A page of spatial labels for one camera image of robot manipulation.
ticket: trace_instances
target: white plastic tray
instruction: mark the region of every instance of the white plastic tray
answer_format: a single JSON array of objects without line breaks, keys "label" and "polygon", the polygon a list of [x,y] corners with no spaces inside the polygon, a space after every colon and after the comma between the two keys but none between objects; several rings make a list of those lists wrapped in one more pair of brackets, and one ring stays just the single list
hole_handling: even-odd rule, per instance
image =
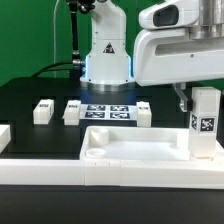
[{"label": "white plastic tray", "polygon": [[80,153],[85,185],[224,189],[220,144],[214,158],[196,159],[187,143],[188,129],[89,127]]},{"label": "white plastic tray", "polygon": [[[102,132],[107,130],[108,137]],[[96,143],[92,132],[98,133]],[[89,127],[81,160],[188,161],[188,129]]]}]

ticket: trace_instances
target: white block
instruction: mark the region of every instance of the white block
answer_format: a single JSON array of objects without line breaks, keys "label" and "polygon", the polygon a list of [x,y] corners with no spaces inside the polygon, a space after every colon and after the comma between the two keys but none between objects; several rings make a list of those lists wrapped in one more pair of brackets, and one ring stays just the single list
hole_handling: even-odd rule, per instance
[{"label": "white block", "polygon": [[137,102],[137,126],[151,127],[152,112],[149,103]]},{"label": "white block", "polygon": [[86,186],[120,186],[120,162],[96,161],[85,164]]},{"label": "white block", "polygon": [[33,111],[34,124],[48,124],[54,113],[54,100],[41,100]]},{"label": "white block", "polygon": [[64,112],[65,125],[79,125],[81,101],[69,100]]},{"label": "white block", "polygon": [[0,184],[84,185],[85,165],[79,160],[0,160]]},{"label": "white block", "polygon": [[194,157],[213,157],[215,154],[220,95],[221,92],[212,87],[193,88],[189,151]]},{"label": "white block", "polygon": [[0,125],[0,153],[8,145],[11,140],[10,126]]}]

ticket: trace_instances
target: green wall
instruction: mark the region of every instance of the green wall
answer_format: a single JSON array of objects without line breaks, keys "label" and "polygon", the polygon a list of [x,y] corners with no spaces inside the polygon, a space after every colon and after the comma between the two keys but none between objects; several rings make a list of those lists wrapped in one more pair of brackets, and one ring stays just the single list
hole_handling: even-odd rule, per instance
[{"label": "green wall", "polygon": [[[138,12],[160,0],[113,0],[128,18],[127,52],[133,54],[134,40],[140,31]],[[56,0],[0,1],[0,85],[15,77],[29,77],[53,63],[53,12]],[[91,46],[90,15],[78,16],[80,53]],[[57,61],[71,58],[71,22],[66,0],[61,0],[57,16]],[[58,77],[67,77],[66,72]],[[224,81],[205,82],[224,89]]]}]

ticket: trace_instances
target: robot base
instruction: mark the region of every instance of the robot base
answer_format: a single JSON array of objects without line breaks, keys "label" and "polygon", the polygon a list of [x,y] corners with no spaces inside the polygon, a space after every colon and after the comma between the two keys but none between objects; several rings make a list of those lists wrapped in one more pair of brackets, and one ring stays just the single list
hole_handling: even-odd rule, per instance
[{"label": "robot base", "polygon": [[132,89],[135,87],[135,80],[128,80],[127,83],[123,84],[97,84],[97,83],[91,83],[87,81],[81,80],[80,82],[81,87],[88,88],[92,90],[97,91],[107,91],[107,92],[116,92],[116,91],[122,91],[125,89]]}]

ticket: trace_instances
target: black table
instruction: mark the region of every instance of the black table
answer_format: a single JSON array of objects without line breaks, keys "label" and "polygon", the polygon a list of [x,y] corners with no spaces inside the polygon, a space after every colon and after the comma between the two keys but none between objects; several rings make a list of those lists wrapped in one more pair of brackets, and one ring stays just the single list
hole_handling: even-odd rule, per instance
[{"label": "black table", "polygon": [[[40,99],[54,99],[54,117],[34,126]],[[136,126],[134,121],[82,120],[65,127],[68,100],[83,104],[136,105],[150,102],[153,127],[187,128],[189,114],[179,109],[170,85],[115,92],[82,89],[68,79],[18,78],[0,88],[0,124],[10,124],[12,141],[0,159],[76,160],[86,127]],[[218,140],[224,145],[223,106]],[[224,191],[85,186],[0,186],[0,223],[223,223]]]}]

